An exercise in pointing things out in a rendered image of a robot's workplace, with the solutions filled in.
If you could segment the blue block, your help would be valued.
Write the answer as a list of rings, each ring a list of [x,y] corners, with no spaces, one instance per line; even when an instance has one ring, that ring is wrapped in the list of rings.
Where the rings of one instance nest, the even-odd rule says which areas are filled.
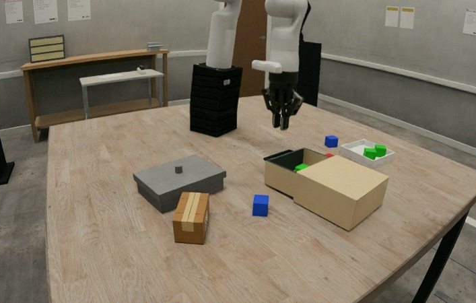
[[[254,195],[252,215],[267,217],[268,204],[269,204],[268,195]]]
[[[337,138],[334,135],[325,136],[325,145],[328,148],[337,147],[338,140],[339,140],[339,138]]]

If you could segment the brown cardboard box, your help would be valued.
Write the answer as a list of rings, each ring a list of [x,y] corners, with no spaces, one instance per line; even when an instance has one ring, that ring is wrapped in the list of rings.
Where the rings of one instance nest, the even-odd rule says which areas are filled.
[[[182,192],[172,225],[174,241],[204,244],[209,220],[209,193]]]

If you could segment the green block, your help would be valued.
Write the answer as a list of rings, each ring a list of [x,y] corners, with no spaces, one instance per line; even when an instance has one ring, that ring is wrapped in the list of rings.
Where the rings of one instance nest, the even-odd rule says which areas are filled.
[[[376,159],[376,150],[373,148],[364,148],[364,153],[363,156],[366,156],[367,158],[370,158],[371,160]]]
[[[299,170],[302,170],[302,169],[305,169],[305,168],[307,168],[307,167],[308,167],[308,166],[305,165],[305,164],[301,164],[301,165],[299,165],[299,166],[296,166],[295,172],[297,172],[297,171],[299,171]]]
[[[376,144],[375,144],[375,147],[374,147],[374,148],[375,148],[375,150],[376,150],[376,152],[377,152],[376,157],[381,158],[381,157],[383,157],[383,156],[386,155],[386,147],[385,147],[385,145],[376,145]]]

